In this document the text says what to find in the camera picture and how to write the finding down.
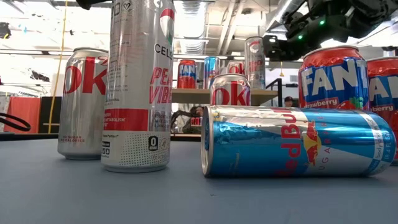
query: ceiling duct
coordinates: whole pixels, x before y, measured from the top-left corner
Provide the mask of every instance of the ceiling duct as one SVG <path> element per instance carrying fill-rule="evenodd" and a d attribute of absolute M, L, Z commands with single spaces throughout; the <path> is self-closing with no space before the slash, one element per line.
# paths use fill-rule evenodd
<path fill-rule="evenodd" d="M 304 0 L 280 0 L 278 8 L 271 12 L 270 15 L 274 15 L 271 19 L 267 18 L 266 31 L 270 31 L 283 25 L 283 16 L 286 12 L 296 11 Z"/>
<path fill-rule="evenodd" d="M 181 13 L 184 20 L 182 35 L 187 39 L 203 39 L 205 36 L 206 10 L 208 2 L 200 1 L 176 1 L 177 13 Z M 204 54 L 204 41 L 180 41 L 183 54 Z"/>

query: red bull can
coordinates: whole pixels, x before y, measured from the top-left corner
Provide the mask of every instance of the red bull can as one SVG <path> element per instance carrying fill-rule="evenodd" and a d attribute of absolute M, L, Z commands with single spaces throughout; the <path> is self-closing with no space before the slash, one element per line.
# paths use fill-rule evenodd
<path fill-rule="evenodd" d="M 178 65 L 177 88 L 197 87 L 197 64 L 194 60 L 181 60 Z"/>
<path fill-rule="evenodd" d="M 357 47 L 314 50 L 298 72 L 302 108 L 369 110 L 368 71 Z"/>
<path fill-rule="evenodd" d="M 251 104 L 250 85 L 240 74 L 218 75 L 210 88 L 211 105 Z"/>
<path fill-rule="evenodd" d="M 175 9 L 171 0 L 113 1 L 101 162 L 150 172 L 170 157 Z"/>
<path fill-rule="evenodd" d="M 253 89 L 266 88 L 266 56 L 262 37 L 250 37 L 244 43 L 245 74 Z"/>
<path fill-rule="evenodd" d="M 205 58 L 205 69 L 203 74 L 203 88 L 210 89 L 213 84 L 214 77 L 220 74 L 220 59 L 218 57 L 207 57 Z"/>
<path fill-rule="evenodd" d="M 58 152 L 67 159 L 101 158 L 108 51 L 77 48 L 67 62 Z"/>
<path fill-rule="evenodd" d="M 203 113 L 207 177 L 367 176 L 395 153 L 394 133 L 370 111 L 216 105 Z"/>
<path fill-rule="evenodd" d="M 368 60 L 371 111 L 384 118 L 398 136 L 398 57 Z M 398 165 L 398 153 L 393 165 Z"/>
<path fill-rule="evenodd" d="M 244 75 L 244 65 L 243 62 L 232 60 L 228 62 L 227 71 L 229 74 L 241 74 Z"/>

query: black cable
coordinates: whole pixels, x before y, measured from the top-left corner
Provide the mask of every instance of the black cable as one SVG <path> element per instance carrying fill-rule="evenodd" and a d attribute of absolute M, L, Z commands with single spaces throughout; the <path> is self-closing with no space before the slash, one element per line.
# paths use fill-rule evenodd
<path fill-rule="evenodd" d="M 6 120 L 6 119 L 4 119 L 4 118 L 0 118 L 0 123 L 3 123 L 3 124 L 5 124 L 5 125 L 8 125 L 8 126 L 10 126 L 10 127 L 12 127 L 12 128 L 18 129 L 18 130 L 20 130 L 20 131 L 30 131 L 30 129 L 32 128 L 28 122 L 26 122 L 26 121 L 24 121 L 23 119 L 20 119 L 20 118 L 18 118 L 18 117 L 16 117 L 16 116 L 9 115 L 9 114 L 5 114 L 5 113 L 0 113 L 0 116 L 13 119 L 13 120 L 18 121 L 18 122 L 20 122 L 21 124 L 23 124 L 25 127 L 19 126 L 18 124 L 13 123 L 13 122 L 11 122 L 11 121 L 8 121 L 8 120 Z"/>

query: celsius can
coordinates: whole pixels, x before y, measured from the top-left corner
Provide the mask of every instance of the celsius can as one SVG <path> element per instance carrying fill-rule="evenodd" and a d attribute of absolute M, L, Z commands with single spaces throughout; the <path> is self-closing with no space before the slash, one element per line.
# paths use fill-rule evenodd
<path fill-rule="evenodd" d="M 358 48 L 339 46 L 304 56 L 298 72 L 302 108 L 369 110 L 368 71 Z"/>
<path fill-rule="evenodd" d="M 243 62 L 232 60 L 228 62 L 227 70 L 229 74 L 241 74 L 244 75 L 244 65 Z"/>
<path fill-rule="evenodd" d="M 247 78 L 240 74 L 218 75 L 210 88 L 211 105 L 250 106 L 251 93 Z"/>
<path fill-rule="evenodd" d="M 220 59 L 218 57 L 205 58 L 203 88 L 210 89 L 214 77 L 220 74 Z"/>
<path fill-rule="evenodd" d="M 67 159 L 100 159 L 108 51 L 77 48 L 67 62 L 58 152 Z"/>
<path fill-rule="evenodd" d="M 266 88 L 266 56 L 262 37 L 250 37 L 244 43 L 245 74 L 253 89 Z"/>
<path fill-rule="evenodd" d="M 370 111 L 217 105 L 202 122 L 206 176 L 374 175 L 396 151 Z"/>
<path fill-rule="evenodd" d="M 384 118 L 398 137 L 398 57 L 368 60 L 371 111 Z M 394 165 L 398 165 L 398 152 Z"/>
<path fill-rule="evenodd" d="M 178 65 L 177 88 L 197 87 L 197 65 L 194 60 L 181 60 Z"/>
<path fill-rule="evenodd" d="M 174 5 L 113 1 L 101 162 L 114 172 L 165 168 L 170 157 Z"/>

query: wooden shelf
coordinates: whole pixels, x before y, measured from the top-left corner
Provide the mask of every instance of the wooden shelf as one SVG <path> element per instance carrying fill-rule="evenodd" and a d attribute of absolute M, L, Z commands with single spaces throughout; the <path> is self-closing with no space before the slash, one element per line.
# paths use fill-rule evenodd
<path fill-rule="evenodd" d="M 252 106 L 259 106 L 278 96 L 278 91 L 272 90 L 251 90 Z M 173 103 L 210 103 L 210 90 L 202 89 L 173 89 Z"/>

